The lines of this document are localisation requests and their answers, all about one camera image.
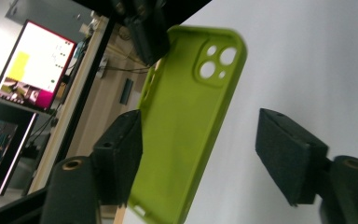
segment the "phone case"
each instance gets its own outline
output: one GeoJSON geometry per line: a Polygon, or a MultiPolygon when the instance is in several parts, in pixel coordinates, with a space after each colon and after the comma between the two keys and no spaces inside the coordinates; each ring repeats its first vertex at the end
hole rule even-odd
{"type": "Polygon", "coordinates": [[[144,155],[129,206],[146,223],[183,223],[246,60],[228,29],[174,26],[138,104],[144,155]]]}

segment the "screen display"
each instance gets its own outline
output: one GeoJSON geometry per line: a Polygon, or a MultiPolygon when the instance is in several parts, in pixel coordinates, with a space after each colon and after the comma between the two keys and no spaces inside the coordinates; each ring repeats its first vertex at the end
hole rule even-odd
{"type": "Polygon", "coordinates": [[[37,114],[0,101],[0,195],[5,193],[37,114]]]}
{"type": "Polygon", "coordinates": [[[0,98],[49,110],[76,43],[27,21],[0,76],[0,98]]]}

